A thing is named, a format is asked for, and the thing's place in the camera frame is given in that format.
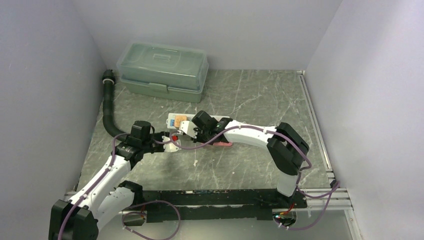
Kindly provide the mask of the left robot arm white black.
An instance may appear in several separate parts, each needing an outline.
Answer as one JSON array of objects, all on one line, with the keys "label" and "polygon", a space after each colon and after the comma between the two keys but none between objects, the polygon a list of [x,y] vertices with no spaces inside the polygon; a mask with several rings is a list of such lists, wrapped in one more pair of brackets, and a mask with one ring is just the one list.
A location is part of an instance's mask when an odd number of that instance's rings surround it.
[{"label": "left robot arm white black", "polygon": [[102,228],[118,212],[139,209],[144,203],[143,188],[134,182],[120,182],[144,154],[172,153],[180,143],[169,132],[155,132],[147,121],[135,121],[130,133],[120,133],[112,141],[112,152],[97,174],[68,200],[58,200],[51,208],[48,239],[95,240]]}]

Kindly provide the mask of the white multicolour power strip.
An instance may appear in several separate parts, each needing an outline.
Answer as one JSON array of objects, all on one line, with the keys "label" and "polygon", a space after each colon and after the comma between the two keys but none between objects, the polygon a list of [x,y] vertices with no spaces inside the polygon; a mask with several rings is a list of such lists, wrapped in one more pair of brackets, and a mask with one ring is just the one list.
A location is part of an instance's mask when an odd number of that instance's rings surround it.
[{"label": "white multicolour power strip", "polygon": [[179,129],[183,121],[191,121],[195,115],[187,113],[169,113],[166,120],[166,127],[169,130]]}]

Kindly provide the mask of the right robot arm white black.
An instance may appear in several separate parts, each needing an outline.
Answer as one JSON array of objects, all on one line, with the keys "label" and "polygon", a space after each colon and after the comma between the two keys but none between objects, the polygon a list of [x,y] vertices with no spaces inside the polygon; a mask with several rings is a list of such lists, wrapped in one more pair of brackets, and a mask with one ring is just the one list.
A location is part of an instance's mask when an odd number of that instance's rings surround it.
[{"label": "right robot arm white black", "polygon": [[265,149],[280,171],[277,183],[276,203],[287,208],[295,201],[295,191],[310,146],[286,122],[277,126],[257,126],[239,122],[229,117],[217,120],[200,111],[190,122],[195,132],[193,140],[198,143],[239,143]]}]

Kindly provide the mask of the pink triangular power strip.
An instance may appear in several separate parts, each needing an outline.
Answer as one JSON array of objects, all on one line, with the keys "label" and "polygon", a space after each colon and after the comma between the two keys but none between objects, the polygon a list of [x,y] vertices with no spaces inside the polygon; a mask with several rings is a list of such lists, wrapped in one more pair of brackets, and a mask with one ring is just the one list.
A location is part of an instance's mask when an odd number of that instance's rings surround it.
[{"label": "pink triangular power strip", "polygon": [[233,143],[232,142],[222,142],[222,141],[220,141],[220,142],[214,142],[212,145],[213,146],[219,146],[219,147],[230,147],[230,146],[233,145]]}]

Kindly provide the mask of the tan cube plug adapter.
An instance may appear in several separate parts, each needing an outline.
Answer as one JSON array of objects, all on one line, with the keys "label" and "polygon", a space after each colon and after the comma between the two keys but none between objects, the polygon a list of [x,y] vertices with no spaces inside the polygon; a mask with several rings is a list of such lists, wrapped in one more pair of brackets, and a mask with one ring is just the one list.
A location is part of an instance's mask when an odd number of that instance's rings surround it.
[{"label": "tan cube plug adapter", "polygon": [[188,120],[188,117],[186,115],[176,115],[174,117],[174,127],[179,129],[181,126],[181,123],[187,120]]}]

